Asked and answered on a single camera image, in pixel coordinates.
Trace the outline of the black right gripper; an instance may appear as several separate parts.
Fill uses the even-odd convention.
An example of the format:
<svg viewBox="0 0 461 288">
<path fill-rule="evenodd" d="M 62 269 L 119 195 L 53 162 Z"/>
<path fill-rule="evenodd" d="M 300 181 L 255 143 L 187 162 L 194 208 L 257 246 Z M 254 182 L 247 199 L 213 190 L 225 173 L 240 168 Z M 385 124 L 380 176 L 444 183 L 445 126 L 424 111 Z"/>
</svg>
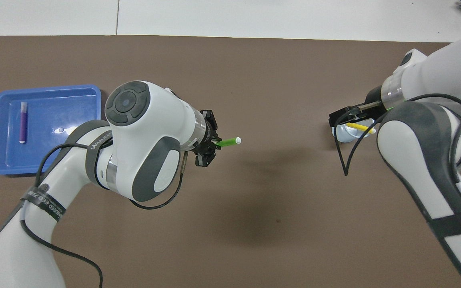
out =
<svg viewBox="0 0 461 288">
<path fill-rule="evenodd" d="M 378 119 L 384 113 L 386 108 L 382 102 L 382 86 L 372 89 L 366 96 L 364 104 L 378 102 L 376 106 L 362 110 L 364 105 L 346 106 L 328 115 L 328 124 L 330 127 L 346 124 L 348 122 L 358 123 L 370 119 Z"/>
</svg>

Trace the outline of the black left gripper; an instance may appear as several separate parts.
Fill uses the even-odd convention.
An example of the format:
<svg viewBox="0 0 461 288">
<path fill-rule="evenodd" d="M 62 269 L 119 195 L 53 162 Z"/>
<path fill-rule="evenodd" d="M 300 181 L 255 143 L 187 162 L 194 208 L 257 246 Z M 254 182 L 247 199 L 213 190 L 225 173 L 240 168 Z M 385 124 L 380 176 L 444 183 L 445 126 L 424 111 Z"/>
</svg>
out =
<svg viewBox="0 0 461 288">
<path fill-rule="evenodd" d="M 196 114 L 195 165 L 209 166 L 216 156 L 214 139 L 218 139 L 218 125 L 212 110 L 201 110 Z"/>
</svg>

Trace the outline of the yellow pen white caps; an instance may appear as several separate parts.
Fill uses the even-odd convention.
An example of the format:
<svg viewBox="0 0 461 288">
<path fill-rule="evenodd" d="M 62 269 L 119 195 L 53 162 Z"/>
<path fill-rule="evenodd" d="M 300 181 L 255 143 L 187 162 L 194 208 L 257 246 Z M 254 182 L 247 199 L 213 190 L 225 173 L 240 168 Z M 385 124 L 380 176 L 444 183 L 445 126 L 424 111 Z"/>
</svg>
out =
<svg viewBox="0 0 461 288">
<path fill-rule="evenodd" d="M 366 132 L 369 134 L 375 134 L 377 132 L 377 130 L 373 128 L 372 126 L 364 126 L 364 125 L 357 124 L 357 123 L 348 122 L 345 124 L 345 126 L 362 131 L 362 132 Z"/>
</svg>

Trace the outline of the green pen white caps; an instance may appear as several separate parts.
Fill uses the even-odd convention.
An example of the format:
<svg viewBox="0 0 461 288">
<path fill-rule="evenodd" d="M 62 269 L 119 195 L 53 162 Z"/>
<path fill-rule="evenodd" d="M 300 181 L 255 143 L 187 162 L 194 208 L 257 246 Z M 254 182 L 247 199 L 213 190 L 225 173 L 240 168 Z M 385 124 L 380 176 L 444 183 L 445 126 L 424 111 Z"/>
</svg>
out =
<svg viewBox="0 0 461 288">
<path fill-rule="evenodd" d="M 216 146 L 223 148 L 225 146 L 234 146 L 242 143 L 242 139 L 240 137 L 234 137 L 230 139 L 223 139 L 219 142 L 215 142 Z"/>
</svg>

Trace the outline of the purple pen white caps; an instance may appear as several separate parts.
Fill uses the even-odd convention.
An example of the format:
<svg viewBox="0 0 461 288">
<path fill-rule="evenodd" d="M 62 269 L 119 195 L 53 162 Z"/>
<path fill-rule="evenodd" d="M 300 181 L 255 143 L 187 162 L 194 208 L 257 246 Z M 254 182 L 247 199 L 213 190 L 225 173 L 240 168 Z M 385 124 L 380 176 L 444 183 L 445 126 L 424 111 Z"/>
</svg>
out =
<svg viewBox="0 0 461 288">
<path fill-rule="evenodd" d="M 27 142 L 27 127 L 28 127 L 28 105 L 27 102 L 20 103 L 20 129 L 19 129 L 19 143 L 25 144 Z"/>
</svg>

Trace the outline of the blue plastic tray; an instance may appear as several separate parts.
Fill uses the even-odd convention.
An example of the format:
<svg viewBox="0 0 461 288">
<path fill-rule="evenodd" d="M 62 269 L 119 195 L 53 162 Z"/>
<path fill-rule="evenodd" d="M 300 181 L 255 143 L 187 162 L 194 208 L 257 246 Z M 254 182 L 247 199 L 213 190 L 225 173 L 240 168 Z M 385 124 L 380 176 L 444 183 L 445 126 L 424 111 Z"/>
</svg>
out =
<svg viewBox="0 0 461 288">
<path fill-rule="evenodd" d="M 28 105 L 27 142 L 19 143 L 20 103 Z M 93 84 L 0 93 L 0 175 L 35 174 L 44 156 L 81 124 L 101 118 Z"/>
</svg>

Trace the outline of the clear plastic cup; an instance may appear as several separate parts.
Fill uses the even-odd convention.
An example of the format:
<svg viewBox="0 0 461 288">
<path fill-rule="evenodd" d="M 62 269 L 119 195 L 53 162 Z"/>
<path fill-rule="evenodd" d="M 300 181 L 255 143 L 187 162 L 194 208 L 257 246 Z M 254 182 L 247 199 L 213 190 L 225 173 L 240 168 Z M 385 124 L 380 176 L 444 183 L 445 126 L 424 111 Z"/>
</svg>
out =
<svg viewBox="0 0 461 288">
<path fill-rule="evenodd" d="M 358 122 L 357 124 L 361 124 L 364 126 L 371 126 L 373 122 L 374 120 L 370 119 L 370 120 Z M 353 142 L 359 139 L 362 135 L 364 135 L 364 132 L 347 127 L 345 126 L 345 124 L 340 124 L 336 128 L 331 127 L 331 132 L 333 136 L 335 136 L 335 133 L 337 133 L 337 140 L 341 143 Z"/>
</svg>

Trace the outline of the brown table mat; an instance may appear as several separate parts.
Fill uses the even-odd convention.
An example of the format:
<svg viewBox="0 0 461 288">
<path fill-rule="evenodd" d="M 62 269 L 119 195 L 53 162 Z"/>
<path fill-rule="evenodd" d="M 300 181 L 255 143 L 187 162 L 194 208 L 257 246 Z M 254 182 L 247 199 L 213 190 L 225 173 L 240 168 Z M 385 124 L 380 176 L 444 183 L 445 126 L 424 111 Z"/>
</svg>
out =
<svg viewBox="0 0 461 288">
<path fill-rule="evenodd" d="M 403 184 L 364 139 L 344 176 L 328 114 L 364 101 L 413 48 L 443 43 L 0 36 L 0 93 L 145 80 L 214 111 L 241 137 L 178 196 L 145 211 L 89 184 L 53 242 L 96 262 L 104 288 L 461 288 Z M 0 226 L 33 184 L 0 175 Z"/>
</svg>

